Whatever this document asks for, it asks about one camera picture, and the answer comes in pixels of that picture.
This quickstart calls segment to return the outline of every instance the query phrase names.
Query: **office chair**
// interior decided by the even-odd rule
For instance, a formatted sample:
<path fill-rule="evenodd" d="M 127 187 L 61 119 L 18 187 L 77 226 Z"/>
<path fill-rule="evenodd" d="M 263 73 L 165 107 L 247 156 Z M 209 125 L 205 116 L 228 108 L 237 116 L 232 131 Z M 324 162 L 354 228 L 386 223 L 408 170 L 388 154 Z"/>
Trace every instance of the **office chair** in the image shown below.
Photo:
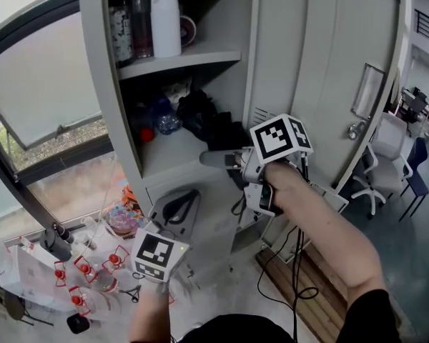
<path fill-rule="evenodd" d="M 410 129 L 408 128 L 409 124 L 414 124 L 418 120 L 419 113 L 428 105 L 426 103 L 427 96 L 423 92 L 419 92 L 418 95 L 411 101 L 410 106 L 407 110 L 404 108 L 399 109 L 399 113 L 407 124 L 407 132 L 412 136 Z"/>
<path fill-rule="evenodd" d="M 382 113 L 371 143 L 362 157 L 366 167 L 363 174 L 365 179 L 354 176 L 353 180 L 361 183 L 365 188 L 351 195 L 352 199 L 364 194 L 370 197 L 371 208 L 368 219 L 375 216 L 375 198 L 380 199 L 380 207 L 386 203 L 382 193 L 398 193 L 402 190 L 402 180 L 413 175 L 413 170 L 400 154 L 407 133 L 407 124 L 396 116 Z M 393 161 L 399 159 L 405 163 L 407 174 L 402 176 Z"/>

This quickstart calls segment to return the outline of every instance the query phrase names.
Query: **black clothing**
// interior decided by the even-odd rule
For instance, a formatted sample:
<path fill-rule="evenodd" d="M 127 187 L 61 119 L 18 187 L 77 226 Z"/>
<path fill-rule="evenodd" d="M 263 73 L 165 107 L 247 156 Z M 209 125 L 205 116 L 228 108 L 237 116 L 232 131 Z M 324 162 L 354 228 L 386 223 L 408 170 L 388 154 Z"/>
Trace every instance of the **black clothing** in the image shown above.
<path fill-rule="evenodd" d="M 274 342 L 293 343 L 289 334 L 265 317 L 222 315 L 192 330 L 182 343 L 200 342 Z M 347 312 L 337 343 L 400 343 L 388 293 L 370 291 L 359 297 Z"/>

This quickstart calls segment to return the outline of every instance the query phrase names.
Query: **wooden floor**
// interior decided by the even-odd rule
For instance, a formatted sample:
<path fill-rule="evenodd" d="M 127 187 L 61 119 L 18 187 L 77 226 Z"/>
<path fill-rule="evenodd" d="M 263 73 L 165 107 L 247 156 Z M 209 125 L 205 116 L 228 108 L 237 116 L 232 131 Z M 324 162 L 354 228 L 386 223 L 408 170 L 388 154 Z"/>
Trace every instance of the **wooden floor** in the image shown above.
<path fill-rule="evenodd" d="M 264 267 L 273 254 L 268 248 L 261 251 L 256 256 L 259 265 Z M 268 263 L 265 272 L 292 306 L 295 298 L 292 290 L 292 263 L 287 265 L 275 257 Z M 298 299 L 296 310 L 299 317 L 320 342 L 335 342 L 346 317 L 347 289 L 311 245 L 302 253 L 297 290 L 307 287 L 316 287 L 319 293 L 314 299 Z"/>

